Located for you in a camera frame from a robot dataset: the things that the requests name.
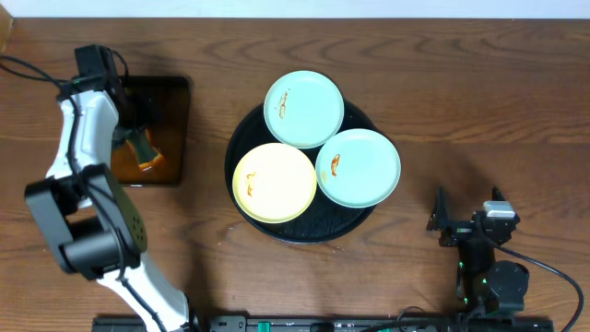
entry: wood grain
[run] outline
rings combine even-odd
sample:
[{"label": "wood grain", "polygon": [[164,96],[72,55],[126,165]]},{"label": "wood grain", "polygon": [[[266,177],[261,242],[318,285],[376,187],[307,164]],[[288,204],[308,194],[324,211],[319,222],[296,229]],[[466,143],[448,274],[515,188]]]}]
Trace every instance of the wood grain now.
[{"label": "wood grain", "polygon": [[[203,314],[396,315],[455,306],[454,249],[424,231],[436,187],[466,217],[498,185],[522,218],[509,247],[590,288],[590,22],[559,20],[18,19],[7,53],[51,75],[76,73],[74,48],[117,49],[132,75],[193,82],[185,175],[177,188],[127,188],[149,251]],[[240,120],[281,75],[311,69],[390,136],[394,193],[327,244],[274,241],[232,205],[224,153]],[[129,314],[110,291],[54,263],[23,201],[61,131],[47,84],[0,73],[0,326],[89,330]],[[505,258],[502,253],[497,258]],[[561,329],[576,297],[531,271],[525,314]],[[583,314],[575,331],[590,328]]]}]

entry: green connector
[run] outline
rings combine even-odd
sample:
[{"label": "green connector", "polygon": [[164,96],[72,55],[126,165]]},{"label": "green connector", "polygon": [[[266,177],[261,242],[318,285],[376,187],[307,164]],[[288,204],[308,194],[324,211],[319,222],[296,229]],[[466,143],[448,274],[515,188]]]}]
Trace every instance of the green connector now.
[{"label": "green connector", "polygon": [[258,323],[258,332],[270,332],[270,323],[268,323],[268,322]]}]

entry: orange sauce stain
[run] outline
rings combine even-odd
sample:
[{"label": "orange sauce stain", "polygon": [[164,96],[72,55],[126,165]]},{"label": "orange sauce stain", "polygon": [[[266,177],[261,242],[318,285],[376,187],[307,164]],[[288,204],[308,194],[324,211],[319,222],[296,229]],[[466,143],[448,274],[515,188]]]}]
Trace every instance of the orange sauce stain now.
[{"label": "orange sauce stain", "polygon": [[336,167],[338,167],[338,163],[340,163],[340,155],[337,154],[333,159],[332,159],[332,175],[337,176],[336,174]]},{"label": "orange sauce stain", "polygon": [[252,181],[254,178],[254,176],[256,175],[256,172],[253,172],[252,174],[248,174],[246,175],[246,184],[248,184],[248,196],[252,197]]},{"label": "orange sauce stain", "polygon": [[285,117],[285,113],[287,112],[287,96],[288,93],[285,92],[285,96],[280,99],[280,110],[278,111],[278,116],[280,116],[281,119]]}]

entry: white wall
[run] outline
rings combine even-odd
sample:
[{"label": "white wall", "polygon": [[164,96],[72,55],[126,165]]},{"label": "white wall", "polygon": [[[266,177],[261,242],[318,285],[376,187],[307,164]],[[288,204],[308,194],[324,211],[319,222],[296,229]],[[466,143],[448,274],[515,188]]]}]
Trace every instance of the white wall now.
[{"label": "white wall", "polygon": [[0,0],[15,18],[590,18],[590,0]]}]

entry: yellow plate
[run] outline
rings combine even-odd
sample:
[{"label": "yellow plate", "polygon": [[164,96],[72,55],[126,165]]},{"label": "yellow plate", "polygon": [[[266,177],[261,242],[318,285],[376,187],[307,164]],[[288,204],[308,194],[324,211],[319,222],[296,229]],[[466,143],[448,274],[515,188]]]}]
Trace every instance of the yellow plate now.
[{"label": "yellow plate", "polygon": [[297,218],[312,203],[316,188],[312,162],[281,143],[253,148],[233,173],[233,195],[250,217],[268,223]]}]

